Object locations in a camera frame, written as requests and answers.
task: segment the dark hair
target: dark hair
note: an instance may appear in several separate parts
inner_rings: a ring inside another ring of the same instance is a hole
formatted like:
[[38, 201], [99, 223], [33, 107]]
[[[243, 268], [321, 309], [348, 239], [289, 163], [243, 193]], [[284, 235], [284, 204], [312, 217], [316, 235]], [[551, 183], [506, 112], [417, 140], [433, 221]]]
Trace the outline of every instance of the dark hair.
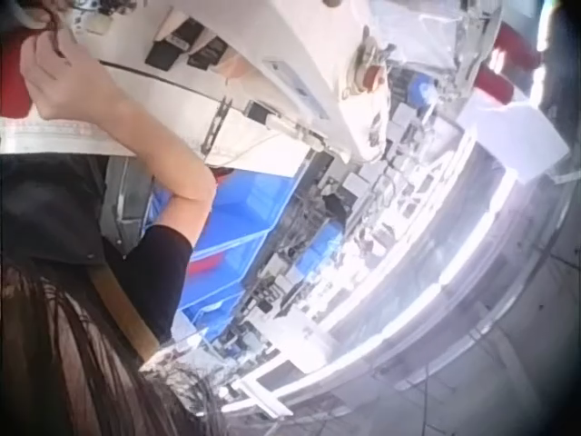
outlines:
[[6, 259], [0, 270], [5, 431], [59, 436], [225, 434], [211, 390], [192, 372], [189, 400], [201, 417], [186, 410], [164, 374], [143, 373], [128, 362], [103, 320], [63, 287]]

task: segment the hand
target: hand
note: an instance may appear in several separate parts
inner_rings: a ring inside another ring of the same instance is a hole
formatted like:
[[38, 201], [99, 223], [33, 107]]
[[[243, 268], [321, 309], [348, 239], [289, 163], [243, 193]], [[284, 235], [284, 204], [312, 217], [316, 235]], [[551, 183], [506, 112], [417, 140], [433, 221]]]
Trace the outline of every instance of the hand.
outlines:
[[102, 126], [126, 100], [125, 94], [68, 29], [54, 37], [54, 32], [42, 32], [26, 39], [21, 49], [20, 71], [38, 113], [45, 120]]

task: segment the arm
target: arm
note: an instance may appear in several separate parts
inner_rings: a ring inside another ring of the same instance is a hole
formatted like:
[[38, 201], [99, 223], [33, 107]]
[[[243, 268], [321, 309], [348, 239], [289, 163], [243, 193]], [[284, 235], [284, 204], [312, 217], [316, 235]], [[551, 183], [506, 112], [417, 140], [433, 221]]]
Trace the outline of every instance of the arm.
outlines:
[[120, 90], [98, 61], [62, 29], [25, 41], [21, 72], [44, 119], [98, 125], [134, 152], [173, 193], [158, 224], [172, 227], [195, 244], [212, 207], [215, 181], [203, 161], [176, 134]]

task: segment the brown strap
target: brown strap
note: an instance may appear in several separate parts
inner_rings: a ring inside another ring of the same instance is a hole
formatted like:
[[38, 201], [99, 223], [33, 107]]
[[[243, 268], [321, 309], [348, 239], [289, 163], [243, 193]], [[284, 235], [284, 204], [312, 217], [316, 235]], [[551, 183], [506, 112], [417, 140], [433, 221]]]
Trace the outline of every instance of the brown strap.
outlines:
[[147, 362], [160, 343], [106, 266], [90, 267], [89, 276], [105, 307], [137, 353]]

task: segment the black sleeve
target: black sleeve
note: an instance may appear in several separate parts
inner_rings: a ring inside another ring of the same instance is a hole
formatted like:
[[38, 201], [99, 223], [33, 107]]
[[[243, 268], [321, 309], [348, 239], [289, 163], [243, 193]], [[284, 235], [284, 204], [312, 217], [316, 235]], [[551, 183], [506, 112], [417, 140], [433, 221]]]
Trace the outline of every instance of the black sleeve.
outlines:
[[125, 259], [111, 250], [105, 247], [105, 256], [133, 306], [160, 343], [169, 341], [192, 255], [190, 242], [170, 227], [154, 225]]

